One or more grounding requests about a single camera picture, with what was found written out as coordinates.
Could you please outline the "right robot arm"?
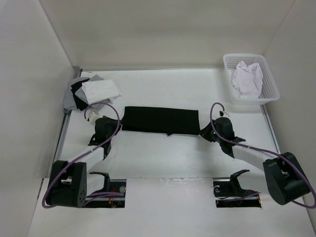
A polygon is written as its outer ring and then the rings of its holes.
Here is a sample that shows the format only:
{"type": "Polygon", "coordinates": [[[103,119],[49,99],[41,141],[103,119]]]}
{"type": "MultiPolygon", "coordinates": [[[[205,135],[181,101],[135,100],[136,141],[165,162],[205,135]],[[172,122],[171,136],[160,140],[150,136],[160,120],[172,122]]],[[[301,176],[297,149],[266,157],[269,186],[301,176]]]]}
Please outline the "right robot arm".
{"type": "Polygon", "coordinates": [[[278,154],[256,148],[246,143],[245,139],[235,136],[229,118],[220,117],[211,120],[200,131],[200,136],[209,142],[217,142],[222,151],[232,158],[242,160],[264,172],[263,178],[245,182],[236,178],[229,183],[229,190],[234,195],[241,195],[247,185],[259,185],[259,190],[268,193],[280,205],[295,202],[308,193],[316,195],[306,178],[296,157],[289,152],[278,154]]]}

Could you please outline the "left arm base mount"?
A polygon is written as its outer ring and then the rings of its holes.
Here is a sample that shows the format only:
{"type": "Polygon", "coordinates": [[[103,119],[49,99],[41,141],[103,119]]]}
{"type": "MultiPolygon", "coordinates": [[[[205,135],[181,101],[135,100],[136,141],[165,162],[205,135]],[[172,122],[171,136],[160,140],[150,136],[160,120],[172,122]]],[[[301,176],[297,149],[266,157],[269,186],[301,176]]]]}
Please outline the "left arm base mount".
{"type": "Polygon", "coordinates": [[[88,195],[83,208],[125,208],[126,180],[108,179],[103,189],[88,195]]]}

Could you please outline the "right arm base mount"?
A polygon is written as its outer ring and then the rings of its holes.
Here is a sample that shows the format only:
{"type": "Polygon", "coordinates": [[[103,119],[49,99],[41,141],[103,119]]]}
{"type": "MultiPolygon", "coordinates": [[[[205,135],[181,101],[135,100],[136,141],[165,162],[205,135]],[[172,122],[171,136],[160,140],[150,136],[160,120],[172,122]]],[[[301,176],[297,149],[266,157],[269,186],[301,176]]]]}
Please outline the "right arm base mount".
{"type": "Polygon", "coordinates": [[[244,169],[233,173],[229,178],[213,179],[213,194],[217,208],[261,208],[259,193],[243,189],[238,177],[249,170],[244,169]]]}

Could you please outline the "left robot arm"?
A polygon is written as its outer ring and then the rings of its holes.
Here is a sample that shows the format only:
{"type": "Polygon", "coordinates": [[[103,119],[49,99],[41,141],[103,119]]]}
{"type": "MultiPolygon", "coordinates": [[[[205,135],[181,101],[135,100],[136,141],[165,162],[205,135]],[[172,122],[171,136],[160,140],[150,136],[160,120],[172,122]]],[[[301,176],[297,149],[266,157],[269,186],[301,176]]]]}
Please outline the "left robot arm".
{"type": "Polygon", "coordinates": [[[99,117],[94,120],[95,133],[88,148],[70,160],[56,161],[51,170],[48,187],[42,206],[86,208],[97,198],[124,197],[117,186],[112,185],[108,173],[91,171],[105,160],[111,151],[111,139],[121,129],[117,119],[99,117]]]}

